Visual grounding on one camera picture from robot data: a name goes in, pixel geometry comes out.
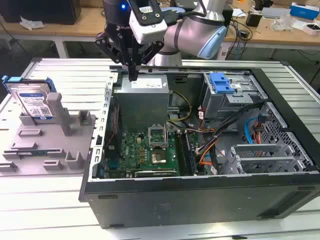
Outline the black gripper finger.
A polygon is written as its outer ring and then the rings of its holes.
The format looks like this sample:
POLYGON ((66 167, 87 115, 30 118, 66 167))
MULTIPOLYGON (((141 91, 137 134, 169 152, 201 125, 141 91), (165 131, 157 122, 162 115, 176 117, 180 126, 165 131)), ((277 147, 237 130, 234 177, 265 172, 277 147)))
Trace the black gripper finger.
POLYGON ((157 40, 147 44, 132 43, 132 80, 136 81, 141 65, 146 65, 162 48, 164 42, 157 40))
POLYGON ((113 62, 122 64, 122 68, 128 72, 129 81, 133 81, 132 58, 128 48, 129 45, 122 33, 116 33, 115 39, 112 39, 107 32, 101 32, 96 36, 94 43, 113 62))

